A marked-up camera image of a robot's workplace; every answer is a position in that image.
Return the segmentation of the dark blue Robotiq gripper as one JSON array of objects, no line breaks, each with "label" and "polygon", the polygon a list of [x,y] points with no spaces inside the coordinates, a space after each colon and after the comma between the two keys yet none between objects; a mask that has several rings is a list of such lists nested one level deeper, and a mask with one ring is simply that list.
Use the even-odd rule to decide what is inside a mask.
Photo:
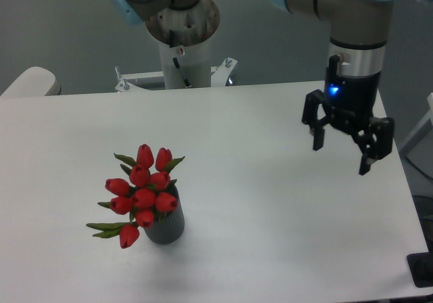
[{"label": "dark blue Robotiq gripper", "polygon": [[[365,175],[371,165],[392,152],[394,119],[373,117],[381,74],[371,76],[339,76],[335,68],[327,68],[324,91],[314,90],[306,95],[302,123],[308,125],[313,136],[313,150],[323,147],[325,129],[335,129],[352,135],[361,150],[359,174]],[[325,117],[318,119],[323,104]]]}]

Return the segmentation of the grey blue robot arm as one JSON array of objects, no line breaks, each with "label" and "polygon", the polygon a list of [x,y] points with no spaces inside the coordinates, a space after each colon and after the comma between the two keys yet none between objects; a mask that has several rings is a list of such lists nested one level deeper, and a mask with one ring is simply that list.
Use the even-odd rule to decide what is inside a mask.
[{"label": "grey blue robot arm", "polygon": [[[220,23],[212,0],[111,0],[130,24],[145,24],[158,43],[167,89],[223,86],[228,76],[210,69],[210,40]],[[361,151],[359,174],[392,151],[394,121],[373,115],[394,0],[270,0],[280,9],[330,23],[321,90],[307,94],[302,122],[313,149],[325,126],[352,137]]]}]

